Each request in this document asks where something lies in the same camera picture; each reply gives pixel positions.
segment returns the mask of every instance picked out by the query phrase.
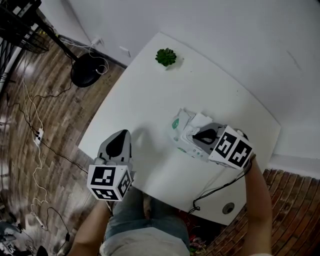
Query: green succulent plant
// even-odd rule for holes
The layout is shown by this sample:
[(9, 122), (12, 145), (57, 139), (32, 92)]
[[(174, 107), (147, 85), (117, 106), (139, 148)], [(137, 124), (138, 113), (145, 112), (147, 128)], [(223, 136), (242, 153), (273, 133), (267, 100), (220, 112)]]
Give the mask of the green succulent plant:
[(164, 65), (165, 67), (172, 65), (176, 62), (177, 55), (175, 52), (169, 48), (167, 49), (160, 49), (156, 53), (155, 58), (160, 64)]

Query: person's left arm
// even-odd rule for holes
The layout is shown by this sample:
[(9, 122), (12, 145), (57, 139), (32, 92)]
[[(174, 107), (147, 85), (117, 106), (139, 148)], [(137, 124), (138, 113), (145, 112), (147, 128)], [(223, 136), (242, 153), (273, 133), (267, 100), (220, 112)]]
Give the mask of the person's left arm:
[(109, 218), (106, 202), (99, 200), (76, 233), (68, 256), (97, 256)]

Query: white table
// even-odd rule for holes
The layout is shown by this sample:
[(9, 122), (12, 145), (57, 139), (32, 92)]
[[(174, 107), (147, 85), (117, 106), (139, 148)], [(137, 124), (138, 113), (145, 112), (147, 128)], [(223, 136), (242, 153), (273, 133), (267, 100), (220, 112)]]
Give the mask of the white table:
[[(159, 69), (155, 57), (173, 49), (175, 66)], [(178, 41), (158, 33), (125, 70), (101, 104), (79, 148), (91, 158), (111, 134), (132, 135), (133, 185), (148, 195), (188, 212), (204, 190), (220, 187), (239, 171), (191, 158), (176, 149), (166, 126), (179, 108), (202, 112), (217, 123), (243, 130), (255, 146), (262, 170), (267, 167), (280, 132), (271, 114), (218, 66)], [(227, 203), (235, 208), (229, 214)], [(238, 180), (200, 201), (196, 216), (228, 225), (246, 203), (245, 180)]]

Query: black and white marker cube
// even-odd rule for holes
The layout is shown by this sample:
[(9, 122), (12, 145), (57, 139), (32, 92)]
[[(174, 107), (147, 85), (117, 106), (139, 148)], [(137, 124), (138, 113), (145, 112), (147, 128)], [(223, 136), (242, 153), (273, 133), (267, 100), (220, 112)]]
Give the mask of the black and white marker cube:
[(253, 145), (242, 135), (227, 126), (209, 160), (220, 165), (242, 170), (253, 152)]
[(132, 178), (126, 165), (90, 165), (86, 186), (98, 200), (122, 201)]

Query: black stand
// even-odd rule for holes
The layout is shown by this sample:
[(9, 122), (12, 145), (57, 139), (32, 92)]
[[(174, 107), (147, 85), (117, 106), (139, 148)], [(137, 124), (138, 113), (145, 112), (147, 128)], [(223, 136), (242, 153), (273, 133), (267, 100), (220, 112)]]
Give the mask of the black stand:
[(34, 22), (62, 48), (66, 55), (71, 57), (75, 62), (72, 65), (71, 81), (78, 87), (88, 87), (94, 84), (105, 70), (105, 62), (95, 52), (86, 53), (81, 57), (74, 55), (63, 42), (56, 37), (51, 29), (43, 22), (43, 20), (35, 13)]

